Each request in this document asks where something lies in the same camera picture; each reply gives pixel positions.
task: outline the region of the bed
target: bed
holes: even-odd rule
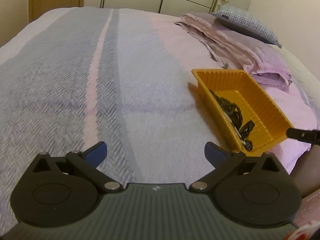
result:
[[[38,152],[63,156],[103,140],[108,157],[98,169],[123,185],[188,186],[213,170],[205,143],[228,146],[191,70],[220,66],[178,20],[132,9],[60,8],[0,48],[0,235],[16,223],[10,194]],[[288,50],[279,52],[320,113],[320,82]],[[302,154],[277,157],[291,172]]]

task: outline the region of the orange bin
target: orange bin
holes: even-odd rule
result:
[[[243,70],[193,69],[198,80],[201,98],[215,119],[232,152],[242,151],[247,156],[260,156],[276,144],[287,139],[286,131],[292,127],[284,113],[265,93],[260,85]],[[236,103],[243,116],[242,125],[252,120],[255,127],[247,137],[253,149],[247,151],[237,132],[217,103],[217,96]]]

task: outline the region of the silver bolt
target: silver bolt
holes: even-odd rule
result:
[[[104,187],[106,189],[110,189],[110,190],[116,190],[118,188],[120,188],[120,184],[118,182],[115,182],[115,181],[110,181],[110,182],[107,182]]]
[[[198,189],[198,190],[203,190],[206,189],[208,187],[208,185],[205,182],[202,181],[197,181],[192,183],[191,185],[194,189]]]

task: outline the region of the pink stripe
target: pink stripe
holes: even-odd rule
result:
[[[90,148],[98,142],[98,123],[97,123],[97,85],[98,85],[98,69],[103,49],[104,39],[112,18],[113,9],[110,12],[108,20],[103,27],[96,50],[89,67],[87,78],[87,91],[85,94],[85,116],[84,116],[84,150]]]

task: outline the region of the folded clothing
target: folded clothing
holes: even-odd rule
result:
[[[206,13],[185,14],[176,22],[204,43],[219,66],[244,69],[258,83],[287,90],[291,74],[281,55],[255,38],[237,33]]]

